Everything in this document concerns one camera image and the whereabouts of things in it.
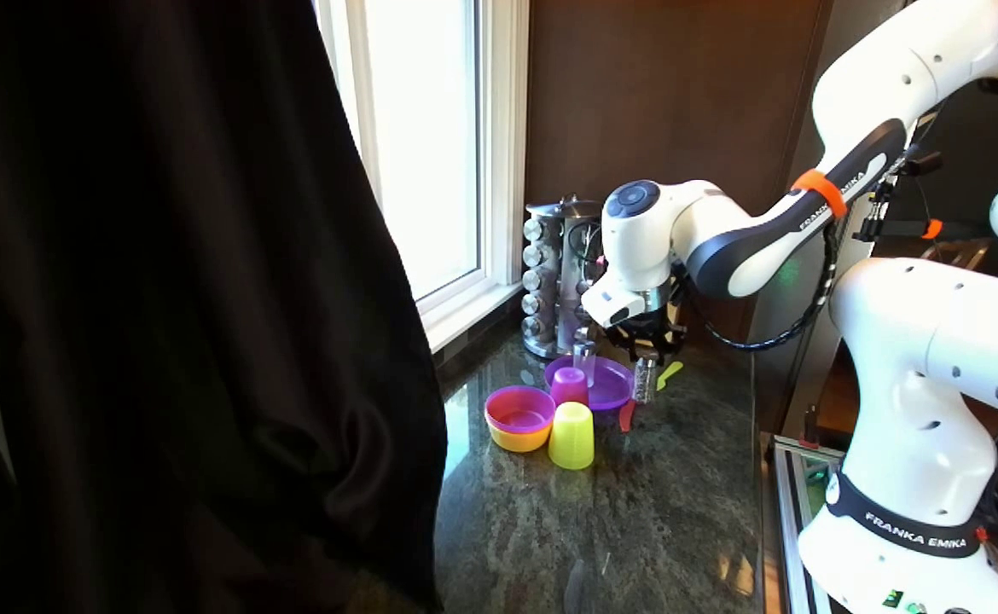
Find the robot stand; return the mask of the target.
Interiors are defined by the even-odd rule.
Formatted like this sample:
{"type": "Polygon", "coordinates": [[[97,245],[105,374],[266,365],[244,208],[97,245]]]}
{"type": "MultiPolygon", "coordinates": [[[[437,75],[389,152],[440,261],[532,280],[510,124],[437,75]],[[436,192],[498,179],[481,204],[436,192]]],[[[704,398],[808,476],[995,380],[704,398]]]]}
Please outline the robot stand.
{"type": "Polygon", "coordinates": [[[774,435],[767,451],[769,492],[774,498],[777,537],[777,586],[783,614],[849,614],[815,583],[802,562],[799,537],[824,504],[829,470],[843,452],[811,448],[796,439],[774,435]]]}

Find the purple plastic plate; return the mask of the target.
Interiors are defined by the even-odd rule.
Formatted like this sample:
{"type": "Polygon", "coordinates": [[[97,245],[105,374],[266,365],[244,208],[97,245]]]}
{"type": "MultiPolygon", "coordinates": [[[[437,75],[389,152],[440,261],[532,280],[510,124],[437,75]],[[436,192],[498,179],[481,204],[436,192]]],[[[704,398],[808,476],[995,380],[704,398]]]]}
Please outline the purple plastic plate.
{"type": "Polygon", "coordinates": [[[635,377],[627,366],[603,356],[595,358],[593,380],[589,385],[589,409],[596,413],[622,408],[635,387],[635,377]]]}

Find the yellow plastic cup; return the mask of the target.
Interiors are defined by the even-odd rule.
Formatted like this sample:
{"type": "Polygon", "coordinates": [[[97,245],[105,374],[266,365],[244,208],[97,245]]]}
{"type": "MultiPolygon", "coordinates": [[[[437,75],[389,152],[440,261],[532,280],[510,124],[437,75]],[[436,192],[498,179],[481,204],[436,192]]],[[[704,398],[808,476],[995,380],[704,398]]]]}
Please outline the yellow plastic cup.
{"type": "Polygon", "coordinates": [[[580,471],[595,458],[594,419],[591,409],[580,402],[565,402],[554,413],[548,455],[561,469],[580,471]]]}

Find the silver spice bottle holder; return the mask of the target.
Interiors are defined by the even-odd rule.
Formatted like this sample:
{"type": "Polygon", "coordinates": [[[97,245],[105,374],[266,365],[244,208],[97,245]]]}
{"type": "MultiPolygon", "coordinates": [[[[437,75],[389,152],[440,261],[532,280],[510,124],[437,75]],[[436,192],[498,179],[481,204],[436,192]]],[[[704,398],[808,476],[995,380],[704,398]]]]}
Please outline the silver spice bottle holder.
{"type": "Polygon", "coordinates": [[[556,359],[570,355],[574,333],[579,327],[593,327],[586,314],[582,297],[603,272],[598,264],[601,249],[601,213],[603,203],[586,200],[577,194],[567,194],[558,201],[528,205],[529,217],[543,223],[543,241],[547,244],[547,260],[543,262],[541,287],[542,310],[539,312],[541,331],[531,337],[523,329],[529,323],[526,315],[521,323],[523,346],[541,359],[556,359]]]}

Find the spice bottle with dark contents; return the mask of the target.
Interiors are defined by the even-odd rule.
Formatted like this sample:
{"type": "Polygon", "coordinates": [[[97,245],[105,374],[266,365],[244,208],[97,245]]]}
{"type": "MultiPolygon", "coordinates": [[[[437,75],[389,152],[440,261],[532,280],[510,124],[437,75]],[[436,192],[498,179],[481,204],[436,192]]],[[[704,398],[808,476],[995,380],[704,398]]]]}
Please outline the spice bottle with dark contents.
{"type": "Polygon", "coordinates": [[[632,399],[638,405],[648,404],[658,391],[659,359],[654,353],[643,353],[633,365],[632,399]]]}

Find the clear glass spice bottle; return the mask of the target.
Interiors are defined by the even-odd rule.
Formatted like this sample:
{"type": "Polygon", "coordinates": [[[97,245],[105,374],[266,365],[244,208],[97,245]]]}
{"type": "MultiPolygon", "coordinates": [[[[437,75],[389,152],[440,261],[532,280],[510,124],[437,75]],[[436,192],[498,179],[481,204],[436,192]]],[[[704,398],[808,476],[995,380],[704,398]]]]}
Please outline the clear glass spice bottle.
{"type": "Polygon", "coordinates": [[[572,366],[581,370],[586,381],[586,387],[595,384],[595,361],[597,346],[591,327],[579,327],[574,333],[571,350],[572,366]]]}

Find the magenta plastic cup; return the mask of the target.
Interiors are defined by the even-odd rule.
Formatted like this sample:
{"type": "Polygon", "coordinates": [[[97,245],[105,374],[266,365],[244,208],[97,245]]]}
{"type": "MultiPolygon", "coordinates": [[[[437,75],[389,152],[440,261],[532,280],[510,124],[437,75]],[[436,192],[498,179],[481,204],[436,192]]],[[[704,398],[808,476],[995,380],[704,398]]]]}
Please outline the magenta plastic cup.
{"type": "Polygon", "coordinates": [[[568,403],[589,407],[589,381],[585,372],[577,367],[560,367],[551,377],[550,396],[556,408],[568,403]]]}

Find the window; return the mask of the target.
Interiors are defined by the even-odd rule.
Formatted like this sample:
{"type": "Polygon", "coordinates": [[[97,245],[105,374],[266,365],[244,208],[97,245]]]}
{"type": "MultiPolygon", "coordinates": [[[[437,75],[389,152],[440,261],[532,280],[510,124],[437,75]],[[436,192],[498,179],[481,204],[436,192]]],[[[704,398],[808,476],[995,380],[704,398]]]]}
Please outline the window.
{"type": "Polygon", "coordinates": [[[521,287],[530,0],[311,0],[432,350],[521,287]]]}

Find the column of spice bottles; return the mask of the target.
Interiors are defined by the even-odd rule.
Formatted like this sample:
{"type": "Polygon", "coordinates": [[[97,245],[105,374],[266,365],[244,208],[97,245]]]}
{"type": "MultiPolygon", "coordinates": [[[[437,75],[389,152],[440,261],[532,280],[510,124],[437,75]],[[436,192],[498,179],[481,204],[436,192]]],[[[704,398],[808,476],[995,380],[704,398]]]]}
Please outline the column of spice bottles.
{"type": "Polygon", "coordinates": [[[529,320],[523,323],[527,334],[536,337],[541,333],[542,323],[539,320],[542,310],[541,287],[543,284],[542,265],[547,260],[547,244],[543,241],[543,223],[537,217],[530,217],[523,225],[523,236],[527,242],[522,252],[524,273],[522,285],[527,294],[522,299],[522,310],[529,320]]]}

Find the black curtain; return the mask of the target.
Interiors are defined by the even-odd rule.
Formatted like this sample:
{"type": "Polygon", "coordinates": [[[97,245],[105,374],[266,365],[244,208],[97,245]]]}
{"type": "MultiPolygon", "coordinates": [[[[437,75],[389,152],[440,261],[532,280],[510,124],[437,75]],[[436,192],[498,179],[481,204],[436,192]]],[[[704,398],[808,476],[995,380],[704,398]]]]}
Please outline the black curtain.
{"type": "Polygon", "coordinates": [[[38,614],[442,611],[447,427],[312,0],[0,0],[38,614]]]}

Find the pink plastic bowl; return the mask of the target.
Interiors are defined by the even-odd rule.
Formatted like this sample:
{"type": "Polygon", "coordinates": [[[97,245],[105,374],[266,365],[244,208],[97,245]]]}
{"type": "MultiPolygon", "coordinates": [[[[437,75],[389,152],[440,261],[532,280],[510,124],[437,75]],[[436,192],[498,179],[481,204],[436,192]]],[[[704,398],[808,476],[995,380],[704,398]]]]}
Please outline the pink plastic bowl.
{"type": "Polygon", "coordinates": [[[551,424],[556,401],[545,390],[511,385],[492,392],[484,401],[484,418],[511,434],[531,434],[551,424]]]}

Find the yellow plastic bowl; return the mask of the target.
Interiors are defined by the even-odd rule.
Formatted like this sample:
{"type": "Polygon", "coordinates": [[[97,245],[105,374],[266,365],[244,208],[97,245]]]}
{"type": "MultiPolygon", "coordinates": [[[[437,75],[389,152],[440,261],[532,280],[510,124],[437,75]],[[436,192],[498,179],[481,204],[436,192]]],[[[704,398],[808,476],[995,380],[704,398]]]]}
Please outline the yellow plastic bowl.
{"type": "Polygon", "coordinates": [[[519,452],[519,454],[546,446],[551,434],[550,424],[533,432],[510,432],[490,422],[488,427],[492,442],[496,446],[510,452],[519,452]]]}

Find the dark wood cabinet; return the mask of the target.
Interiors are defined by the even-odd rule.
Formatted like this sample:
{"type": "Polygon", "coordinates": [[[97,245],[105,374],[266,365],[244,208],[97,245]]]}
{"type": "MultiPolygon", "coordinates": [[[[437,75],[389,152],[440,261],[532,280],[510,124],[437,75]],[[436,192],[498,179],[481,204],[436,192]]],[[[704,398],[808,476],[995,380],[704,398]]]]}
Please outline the dark wood cabinet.
{"type": "Polygon", "coordinates": [[[530,0],[524,201],[710,180],[752,215],[789,170],[834,0],[530,0]]]}

